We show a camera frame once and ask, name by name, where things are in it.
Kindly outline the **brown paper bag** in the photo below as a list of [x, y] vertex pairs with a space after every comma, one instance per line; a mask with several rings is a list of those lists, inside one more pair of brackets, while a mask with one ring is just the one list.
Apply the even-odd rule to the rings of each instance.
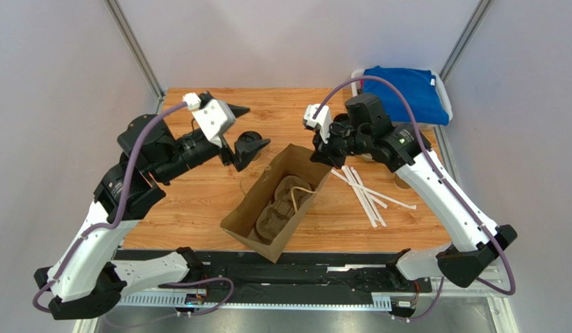
[[283, 149], [221, 229], [275, 264], [330, 174], [329, 166], [310, 160], [312, 154], [293, 144]]

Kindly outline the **black plastic cup lid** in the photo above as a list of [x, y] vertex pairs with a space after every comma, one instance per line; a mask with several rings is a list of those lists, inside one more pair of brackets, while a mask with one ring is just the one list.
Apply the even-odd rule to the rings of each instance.
[[237, 139], [236, 148], [239, 151], [252, 151], [260, 142], [262, 136], [255, 131], [243, 132]]

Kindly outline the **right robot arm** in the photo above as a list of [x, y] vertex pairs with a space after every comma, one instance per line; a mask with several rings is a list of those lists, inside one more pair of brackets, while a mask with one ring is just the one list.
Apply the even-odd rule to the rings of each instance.
[[395, 126], [381, 100], [364, 93], [332, 117], [326, 106], [309, 105], [303, 125], [314, 131], [311, 161], [342, 168], [348, 156], [370, 155], [406, 182], [442, 223], [451, 242], [427, 250], [402, 250], [387, 264], [396, 288], [419, 278], [446, 278], [469, 287], [517, 238], [510, 225], [498, 225], [458, 187], [419, 130]]

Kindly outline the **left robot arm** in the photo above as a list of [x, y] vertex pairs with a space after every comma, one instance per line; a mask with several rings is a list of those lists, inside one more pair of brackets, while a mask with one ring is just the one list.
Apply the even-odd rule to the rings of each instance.
[[242, 171], [269, 144], [252, 131], [226, 142], [225, 132], [248, 111], [208, 92], [189, 93], [178, 105], [132, 120], [117, 138], [120, 160], [94, 190], [74, 240], [53, 266], [36, 270], [39, 294], [50, 292], [52, 299], [44, 306], [34, 296], [33, 306], [57, 321], [91, 319], [139, 291], [199, 285], [202, 263], [191, 248], [148, 260], [114, 255], [172, 180], [213, 158]]

